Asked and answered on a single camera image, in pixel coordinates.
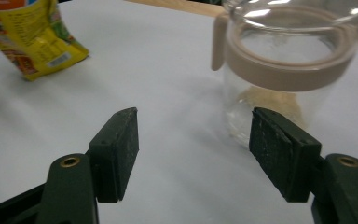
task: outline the snack bag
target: snack bag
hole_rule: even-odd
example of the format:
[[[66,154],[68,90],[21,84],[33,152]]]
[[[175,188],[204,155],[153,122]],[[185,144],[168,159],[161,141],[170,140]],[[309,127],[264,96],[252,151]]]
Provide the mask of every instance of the snack bag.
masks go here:
[[[57,0],[0,0],[0,50],[28,80],[84,60],[62,22]]]

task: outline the plastic handle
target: plastic handle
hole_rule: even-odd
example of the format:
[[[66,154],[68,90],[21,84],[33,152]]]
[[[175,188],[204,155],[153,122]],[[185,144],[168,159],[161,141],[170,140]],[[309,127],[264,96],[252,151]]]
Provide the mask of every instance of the plastic handle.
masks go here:
[[[226,12],[218,15],[213,24],[213,48],[212,48],[212,70],[219,70],[224,58],[225,36],[228,25],[228,14]]]

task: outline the table surface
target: table surface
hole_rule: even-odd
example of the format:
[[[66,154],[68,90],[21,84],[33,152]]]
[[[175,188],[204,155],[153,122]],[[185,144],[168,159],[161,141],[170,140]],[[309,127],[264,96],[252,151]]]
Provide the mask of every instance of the table surface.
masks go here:
[[[310,202],[286,203],[224,129],[213,17],[121,0],[60,7],[87,60],[26,82],[0,53],[0,202],[136,106],[140,151],[124,201],[99,203],[101,223],[313,223]],[[323,156],[358,158],[358,53],[310,133]]]

